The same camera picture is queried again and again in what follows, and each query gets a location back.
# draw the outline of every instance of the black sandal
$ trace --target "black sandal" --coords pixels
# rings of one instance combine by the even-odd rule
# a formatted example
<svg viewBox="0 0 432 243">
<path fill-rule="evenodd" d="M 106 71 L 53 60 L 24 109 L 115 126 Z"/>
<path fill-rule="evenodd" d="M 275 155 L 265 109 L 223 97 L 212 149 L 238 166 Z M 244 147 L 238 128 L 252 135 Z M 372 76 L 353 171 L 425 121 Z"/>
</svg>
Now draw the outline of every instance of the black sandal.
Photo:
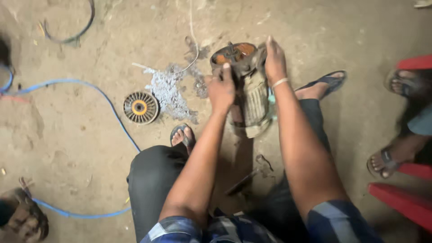
<svg viewBox="0 0 432 243">
<path fill-rule="evenodd" d="M 335 77 L 331 76 L 331 75 L 336 74 L 336 73 L 343 73 L 343 77 L 335 78 Z M 319 82 L 328 83 L 329 87 L 327 88 L 326 92 L 324 93 L 324 95 L 322 97 L 322 98 L 324 98 L 324 97 L 328 96 L 330 93 L 338 90 L 342 86 L 342 84 L 344 83 L 345 80 L 346 80 L 346 71 L 344 71 L 344 70 L 335 71 L 335 72 L 329 73 L 327 75 L 324 75 L 320 79 L 313 81 L 313 82 L 310 82 L 310 83 L 306 84 L 305 86 L 296 89 L 295 91 L 312 87 L 316 83 L 319 83 Z"/>
<path fill-rule="evenodd" d="M 187 125 L 187 124 L 183 123 L 183 124 L 180 124 L 180 125 L 176 126 L 176 127 L 171 131 L 171 136 L 170 136 L 170 138 L 169 138 L 169 140 L 170 140 L 170 142 L 171 142 L 171 146 L 173 146 L 173 145 L 172 145 L 172 138 L 174 137 L 175 133 L 176 133 L 179 129 L 182 130 L 183 133 L 184 133 L 184 129 L 185 129 L 186 127 L 188 127 L 190 130 L 192 130 L 192 129 Z M 192 132 L 192 138 L 191 138 L 191 139 L 189 139 L 189 138 L 186 136 L 186 134 L 185 134 L 182 143 L 183 143 L 186 147 L 193 147 L 193 146 L 195 145 L 195 143 L 196 143 L 194 133 Z"/>
<path fill-rule="evenodd" d="M 373 173 L 379 173 L 381 178 L 387 179 L 390 176 L 392 176 L 397 171 L 397 169 L 399 169 L 399 167 L 401 166 L 402 163 L 398 163 L 391 158 L 389 148 L 390 148 L 390 146 L 387 146 L 387 147 L 381 149 L 381 159 L 384 162 L 384 168 L 382 168 L 380 170 L 373 169 L 372 162 L 371 162 L 372 156 L 369 157 L 366 166 L 367 166 L 368 171 L 371 175 L 373 175 Z M 388 176 L 383 176 L 384 169 L 386 171 L 388 171 L 388 173 L 389 173 Z"/>
</svg>

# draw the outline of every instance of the chair leg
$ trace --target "chair leg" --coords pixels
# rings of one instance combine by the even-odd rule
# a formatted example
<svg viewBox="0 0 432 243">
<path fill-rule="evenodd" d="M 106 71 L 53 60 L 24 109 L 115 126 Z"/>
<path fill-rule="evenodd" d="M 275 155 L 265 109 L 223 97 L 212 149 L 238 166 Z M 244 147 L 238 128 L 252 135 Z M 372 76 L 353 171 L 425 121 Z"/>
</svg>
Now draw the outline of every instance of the chair leg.
<svg viewBox="0 0 432 243">
<path fill-rule="evenodd" d="M 370 183 L 368 191 L 381 202 L 432 233 L 432 201 L 384 183 Z"/>
<path fill-rule="evenodd" d="M 399 167 L 397 171 L 410 176 L 415 176 L 426 180 L 432 180 L 432 166 L 430 165 L 404 163 Z"/>
</svg>

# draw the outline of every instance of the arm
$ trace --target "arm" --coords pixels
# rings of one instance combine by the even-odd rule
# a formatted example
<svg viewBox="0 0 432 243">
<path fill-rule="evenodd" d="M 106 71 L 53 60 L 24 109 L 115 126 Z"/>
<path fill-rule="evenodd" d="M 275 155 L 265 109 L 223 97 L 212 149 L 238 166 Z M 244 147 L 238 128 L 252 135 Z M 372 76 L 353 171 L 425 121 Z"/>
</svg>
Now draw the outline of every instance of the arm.
<svg viewBox="0 0 432 243">
<path fill-rule="evenodd" d="M 215 70 L 213 77 L 206 77 L 206 83 L 212 114 L 167 196 L 159 221 L 170 216 L 183 216 L 206 225 L 207 208 L 215 182 L 217 155 L 226 116 L 234 102 L 235 88 L 230 66 L 224 65 L 223 71 Z"/>
<path fill-rule="evenodd" d="M 271 37 L 267 40 L 266 73 L 271 86 L 287 77 L 285 55 Z M 279 84 L 274 93 L 286 177 L 303 220 L 322 202 L 349 201 L 331 155 L 310 127 L 290 84 Z"/>
</svg>

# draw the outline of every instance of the cooling fan cover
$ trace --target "cooling fan cover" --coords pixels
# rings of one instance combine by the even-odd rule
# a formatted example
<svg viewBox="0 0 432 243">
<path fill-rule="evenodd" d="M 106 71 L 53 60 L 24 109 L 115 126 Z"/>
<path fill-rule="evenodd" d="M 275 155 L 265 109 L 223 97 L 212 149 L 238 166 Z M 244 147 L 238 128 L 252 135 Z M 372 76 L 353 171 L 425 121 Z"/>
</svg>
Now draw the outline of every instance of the cooling fan cover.
<svg viewBox="0 0 432 243">
<path fill-rule="evenodd" d="M 159 112 L 156 98 L 145 91 L 130 94 L 123 102 L 123 111 L 127 118 L 138 124 L 149 124 Z"/>
</svg>

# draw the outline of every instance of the flip-flop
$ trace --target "flip-flop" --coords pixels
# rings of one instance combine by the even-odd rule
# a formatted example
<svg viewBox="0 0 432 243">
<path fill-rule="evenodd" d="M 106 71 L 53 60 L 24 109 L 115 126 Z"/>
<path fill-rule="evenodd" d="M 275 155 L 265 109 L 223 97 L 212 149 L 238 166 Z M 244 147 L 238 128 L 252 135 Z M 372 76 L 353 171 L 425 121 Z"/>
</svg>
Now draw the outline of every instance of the flip-flop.
<svg viewBox="0 0 432 243">
<path fill-rule="evenodd" d="M 381 178 L 383 179 L 387 179 L 390 176 L 392 176 L 397 169 L 401 166 L 402 163 L 397 163 L 396 161 L 394 161 L 391 158 L 390 152 L 389 152 L 389 146 L 385 147 L 383 149 L 381 149 L 381 159 L 384 162 L 384 168 L 380 169 L 380 170 L 374 170 L 373 166 L 372 166 L 372 162 L 371 162 L 371 158 L 369 157 L 368 162 L 366 163 L 366 166 L 368 168 L 368 171 L 370 174 L 373 175 L 373 173 L 379 173 L 379 175 L 381 176 Z M 389 172 L 389 175 L 387 177 L 384 177 L 382 175 L 384 169 L 386 169 Z"/>
<path fill-rule="evenodd" d="M 189 128 L 190 130 L 192 130 L 188 125 L 186 125 L 185 123 L 180 124 L 178 126 L 176 126 L 172 131 L 171 131 L 171 136 L 169 138 L 170 142 L 171 142 L 171 146 L 172 145 L 172 138 L 174 137 L 175 133 L 180 129 L 183 131 L 184 133 L 184 129 L 185 128 Z M 186 147 L 193 147 L 195 145 L 195 136 L 194 133 L 192 132 L 192 138 L 188 138 L 186 137 L 186 134 L 184 135 L 183 141 L 182 143 L 186 146 Z"/>
<path fill-rule="evenodd" d="M 432 6 L 432 0 L 417 0 L 414 4 L 415 8 L 426 8 Z"/>
<path fill-rule="evenodd" d="M 410 94 L 413 93 L 414 89 L 418 89 L 419 87 L 419 78 L 406 78 L 399 76 L 399 73 L 405 70 L 396 70 L 390 72 L 387 79 L 384 82 L 384 86 L 388 89 L 388 91 L 395 93 L 397 95 L 408 98 Z M 402 93 L 396 93 L 396 91 L 391 87 L 393 80 L 398 80 L 400 84 L 402 84 Z"/>
<path fill-rule="evenodd" d="M 343 77 L 335 78 L 335 77 L 331 76 L 331 75 L 336 74 L 336 73 L 343 73 Z M 342 84 L 344 83 L 345 80 L 346 80 L 346 71 L 345 70 L 335 71 L 335 72 L 329 73 L 327 75 L 324 75 L 320 79 L 313 81 L 313 82 L 310 82 L 310 83 L 306 84 L 305 86 L 296 89 L 295 91 L 312 87 L 316 83 L 319 83 L 319 82 L 328 83 L 329 87 L 327 88 L 326 92 L 324 93 L 324 95 L 322 97 L 322 98 L 324 98 L 324 97 L 328 96 L 331 92 L 338 90 L 342 86 Z"/>
</svg>

